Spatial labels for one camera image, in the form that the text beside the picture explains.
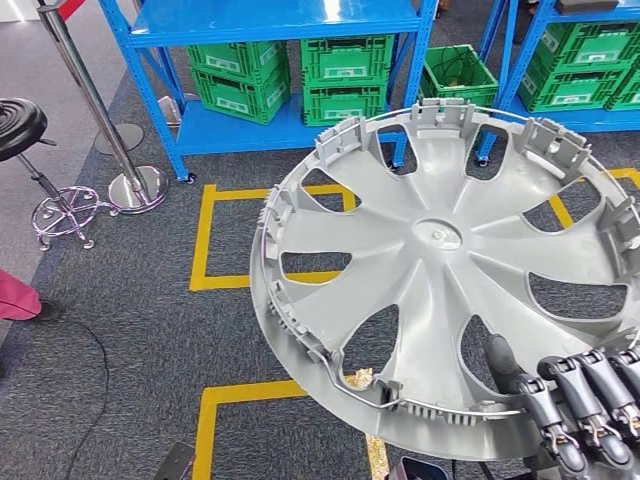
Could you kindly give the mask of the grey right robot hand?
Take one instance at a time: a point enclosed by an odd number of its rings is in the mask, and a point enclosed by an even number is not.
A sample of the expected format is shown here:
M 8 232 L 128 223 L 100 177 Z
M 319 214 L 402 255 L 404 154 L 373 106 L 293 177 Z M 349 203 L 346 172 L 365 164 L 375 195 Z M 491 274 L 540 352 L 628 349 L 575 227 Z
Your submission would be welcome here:
M 592 349 L 522 369 L 508 342 L 492 335 L 485 358 L 498 390 L 519 397 L 539 431 L 528 479 L 637 479 L 639 348 Z

